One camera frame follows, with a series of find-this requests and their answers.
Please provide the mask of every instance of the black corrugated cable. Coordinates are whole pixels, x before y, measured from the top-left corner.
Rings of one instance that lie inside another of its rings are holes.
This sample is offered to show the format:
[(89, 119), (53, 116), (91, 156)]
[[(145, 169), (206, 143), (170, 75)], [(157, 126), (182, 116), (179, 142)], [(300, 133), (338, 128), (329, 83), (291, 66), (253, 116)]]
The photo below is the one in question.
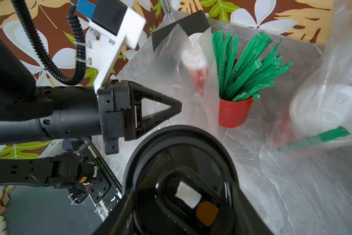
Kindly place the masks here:
[(51, 73), (51, 75), (58, 81), (68, 86), (75, 86), (79, 84), (86, 73), (86, 40), (84, 38), (83, 30), (78, 17), (74, 15), (76, 6), (71, 4), (68, 16), (66, 17), (71, 30), (73, 31), (75, 42), (76, 42), (76, 53), (75, 53), (75, 72), (71, 77), (65, 76), (54, 64), (52, 59), (47, 54), (43, 43), (37, 33), (37, 30), (32, 21), (31, 15), (28, 11), (25, 0), (11, 0), (15, 12), (21, 22), (24, 32), (26, 33), (30, 43), (35, 50), (35, 53), (45, 66), (45, 68)]

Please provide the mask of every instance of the plastic bag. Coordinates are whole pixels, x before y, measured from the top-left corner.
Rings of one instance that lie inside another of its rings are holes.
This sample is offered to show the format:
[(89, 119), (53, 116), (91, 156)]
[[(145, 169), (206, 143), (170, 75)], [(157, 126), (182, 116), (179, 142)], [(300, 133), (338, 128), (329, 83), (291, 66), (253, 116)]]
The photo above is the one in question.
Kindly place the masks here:
[[(220, 100), (211, 28), (188, 37), (175, 26), (156, 48), (144, 81), (145, 87), (181, 101), (181, 113), (170, 120), (173, 125), (196, 126), (218, 137)], [(157, 112), (164, 105), (142, 102), (142, 109), (145, 115), (145, 109)]]
[(292, 153), (352, 146), (352, 1), (335, 3), (323, 63), (282, 109), (267, 141)]

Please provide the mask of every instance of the red wire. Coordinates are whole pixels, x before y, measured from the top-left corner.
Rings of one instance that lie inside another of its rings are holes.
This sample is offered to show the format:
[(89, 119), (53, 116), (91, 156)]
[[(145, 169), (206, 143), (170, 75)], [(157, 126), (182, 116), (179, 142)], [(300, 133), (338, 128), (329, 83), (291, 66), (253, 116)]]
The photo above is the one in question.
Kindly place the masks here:
[(95, 184), (95, 179), (93, 178), (92, 180), (91, 180), (91, 183), (90, 183), (90, 185), (87, 187), (87, 189), (86, 189), (86, 193), (88, 194), (88, 190), (90, 189), (90, 187), (91, 186), (93, 186)]

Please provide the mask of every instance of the floral wallpaper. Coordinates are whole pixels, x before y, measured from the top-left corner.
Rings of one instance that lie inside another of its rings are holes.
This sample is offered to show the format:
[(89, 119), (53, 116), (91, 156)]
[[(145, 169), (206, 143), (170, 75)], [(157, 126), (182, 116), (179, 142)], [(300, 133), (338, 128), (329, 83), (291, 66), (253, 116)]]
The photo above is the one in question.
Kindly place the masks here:
[[(74, 73), (75, 42), (66, 20), (69, 0), (25, 0), (40, 38), (54, 63), (68, 76)], [(160, 0), (123, 0), (146, 19), (135, 50), (123, 47), (112, 70), (114, 78), (164, 19)], [(330, 34), (333, 0), (171, 0), (174, 10), (194, 13), (239, 26), (258, 28), (298, 40), (324, 45)], [(86, 36), (88, 20), (79, 14)], [(31, 47), (10, 0), (0, 0), (0, 37), (33, 74), (38, 86), (63, 86), (45, 69)], [(98, 70), (89, 68), (79, 86), (92, 86)], [(48, 142), (0, 146), (0, 158), (37, 158)]]

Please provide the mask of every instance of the blue connector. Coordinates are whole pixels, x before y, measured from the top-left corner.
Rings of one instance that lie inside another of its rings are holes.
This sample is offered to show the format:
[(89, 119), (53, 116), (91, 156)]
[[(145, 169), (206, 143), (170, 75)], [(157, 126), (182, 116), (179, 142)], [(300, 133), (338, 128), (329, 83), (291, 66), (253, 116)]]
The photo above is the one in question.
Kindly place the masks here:
[(87, 0), (79, 0), (77, 3), (77, 11), (84, 14), (89, 19), (92, 19), (94, 10), (95, 10), (95, 4), (90, 3)]

